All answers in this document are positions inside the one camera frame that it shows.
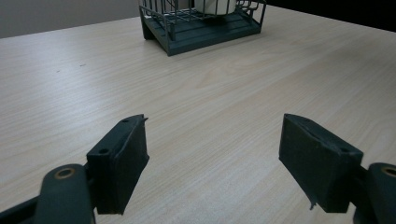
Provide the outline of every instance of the metal wire rack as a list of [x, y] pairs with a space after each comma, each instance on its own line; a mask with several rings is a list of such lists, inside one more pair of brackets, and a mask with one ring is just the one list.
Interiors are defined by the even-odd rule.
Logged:
[[172, 56], [259, 34], [265, 8], [265, 0], [142, 0], [139, 11], [145, 39]]

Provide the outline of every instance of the white object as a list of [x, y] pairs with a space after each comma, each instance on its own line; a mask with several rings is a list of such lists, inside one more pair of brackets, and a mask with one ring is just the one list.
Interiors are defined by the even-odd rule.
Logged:
[[[216, 2], [218, 2], [218, 11], [216, 13]], [[233, 13], [235, 11], [235, 0], [195, 0], [195, 9], [201, 13], [210, 14], [210, 15], [226, 15]]]

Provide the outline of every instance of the dark background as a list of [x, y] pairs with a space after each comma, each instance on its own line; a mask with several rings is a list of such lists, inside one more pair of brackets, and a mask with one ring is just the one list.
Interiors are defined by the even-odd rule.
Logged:
[[267, 0], [268, 5], [396, 32], [396, 0]]
[[[0, 38], [137, 17], [138, 1], [0, 0]], [[396, 32], [396, 0], [267, 1], [270, 6]]]

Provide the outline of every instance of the light wood grain surface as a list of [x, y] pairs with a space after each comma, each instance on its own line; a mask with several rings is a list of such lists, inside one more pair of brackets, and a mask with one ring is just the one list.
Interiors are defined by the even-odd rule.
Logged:
[[284, 113], [396, 163], [396, 34], [268, 7], [262, 33], [167, 57], [138, 18], [0, 39], [0, 210], [148, 117], [150, 161], [124, 216], [98, 223], [351, 223], [278, 160]]

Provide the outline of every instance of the gray wall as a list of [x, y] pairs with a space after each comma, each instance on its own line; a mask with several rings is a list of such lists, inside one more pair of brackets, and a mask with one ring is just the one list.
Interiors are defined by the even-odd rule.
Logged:
[[0, 38], [137, 16], [138, 0], [0, 0]]

